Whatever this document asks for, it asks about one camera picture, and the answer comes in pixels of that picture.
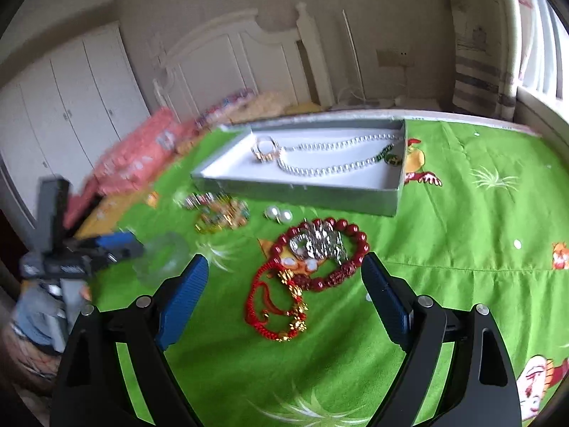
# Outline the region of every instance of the striped curtain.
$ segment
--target striped curtain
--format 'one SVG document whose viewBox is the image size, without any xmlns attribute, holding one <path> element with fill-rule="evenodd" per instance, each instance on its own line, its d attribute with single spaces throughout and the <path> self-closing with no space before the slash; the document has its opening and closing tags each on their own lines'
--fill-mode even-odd
<svg viewBox="0 0 569 427">
<path fill-rule="evenodd" d="M 454 112 L 511 121 L 521 58 L 517 0 L 451 0 L 451 8 Z"/>
</svg>

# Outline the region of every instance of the open box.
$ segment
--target open box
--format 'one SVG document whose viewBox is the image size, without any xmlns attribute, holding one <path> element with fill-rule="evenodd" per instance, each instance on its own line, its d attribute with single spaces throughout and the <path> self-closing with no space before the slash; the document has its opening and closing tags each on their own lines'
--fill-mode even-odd
<svg viewBox="0 0 569 427">
<path fill-rule="evenodd" d="M 407 131 L 405 122 L 394 119 L 343 118 L 335 114 L 310 114 L 227 127 L 243 130 L 192 172 L 200 191 L 225 191 L 231 195 L 288 202 L 295 205 L 394 216 L 405 181 Z M 321 168 L 368 159 L 397 141 L 390 154 L 403 159 L 401 165 L 383 160 L 362 169 L 326 176 L 301 176 L 284 172 L 277 162 L 261 163 L 252 153 L 257 138 L 270 137 L 280 146 L 301 143 L 333 143 L 364 135 L 395 134 L 399 138 L 380 139 L 331 151 L 295 151 L 286 155 L 287 164 L 301 168 Z"/>
</svg>

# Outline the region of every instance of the white wardrobe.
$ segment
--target white wardrobe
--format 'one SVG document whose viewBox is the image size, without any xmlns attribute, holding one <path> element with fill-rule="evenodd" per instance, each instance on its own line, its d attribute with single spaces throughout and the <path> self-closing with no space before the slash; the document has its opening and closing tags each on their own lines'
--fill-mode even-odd
<svg viewBox="0 0 569 427">
<path fill-rule="evenodd" d="M 60 46 L 0 91 L 0 155 L 35 216 L 38 178 L 62 175 L 75 191 L 102 153 L 149 115 L 118 24 Z"/>
</svg>

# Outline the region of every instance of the green bedsheet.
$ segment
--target green bedsheet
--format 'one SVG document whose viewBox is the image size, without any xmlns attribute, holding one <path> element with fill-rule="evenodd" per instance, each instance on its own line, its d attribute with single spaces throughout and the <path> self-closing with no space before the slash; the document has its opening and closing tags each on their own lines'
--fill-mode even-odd
<svg viewBox="0 0 569 427">
<path fill-rule="evenodd" d="M 328 216 L 357 223 L 392 275 L 445 307 L 488 305 L 520 376 L 522 412 L 529 418 L 568 366 L 569 272 L 552 266 L 554 244 L 560 243 L 559 268 L 569 254 L 562 244 L 569 241 L 567 171 L 544 141 L 524 133 L 423 121 L 409 121 L 408 131 L 421 141 L 414 144 L 426 157 L 421 171 L 436 174 L 442 186 L 410 181 L 396 217 L 359 214 L 357 207 L 277 205 L 290 208 L 295 223 Z M 265 260 L 259 240 L 283 232 L 262 216 L 271 201 L 248 200 L 247 226 L 212 235 L 197 234 L 196 214 L 179 206 L 195 190 L 190 171 L 231 137 L 216 131 L 204 139 L 155 183 L 158 207 L 135 205 L 118 226 L 142 242 L 175 231 L 209 261 L 203 296 L 180 341 L 166 351 L 172 371 L 206 427 L 366 425 L 404 354 L 389 341 L 359 272 L 335 289 L 304 294 L 305 333 L 291 342 L 267 341 L 245 323 L 244 302 Z M 317 274 L 329 271 L 325 264 Z M 274 281 L 274 301 L 288 307 Z M 153 292 L 130 264 L 103 272 L 94 290 L 101 310 Z M 270 323 L 275 330 L 286 325 Z M 446 344 L 417 422 L 434 412 L 451 352 Z M 119 353 L 136 411 L 151 421 L 126 348 Z"/>
</svg>

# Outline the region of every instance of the headboard panel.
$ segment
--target headboard panel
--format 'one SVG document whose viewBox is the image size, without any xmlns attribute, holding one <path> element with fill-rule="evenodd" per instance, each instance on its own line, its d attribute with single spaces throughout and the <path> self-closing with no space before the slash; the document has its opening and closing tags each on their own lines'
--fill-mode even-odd
<svg viewBox="0 0 569 427">
<path fill-rule="evenodd" d="M 223 15 L 192 30 L 160 64 L 167 82 L 162 85 L 154 79 L 158 102 L 174 110 L 180 121 L 198 116 L 242 88 L 256 93 L 279 91 L 292 104 L 299 104 L 312 100 L 307 83 L 311 75 L 320 104 L 333 105 L 316 25 L 304 3 L 297 9 L 297 28 L 284 32 L 261 29 L 255 20 L 257 9 Z M 298 42 L 306 49 L 309 72 L 303 66 Z"/>
</svg>

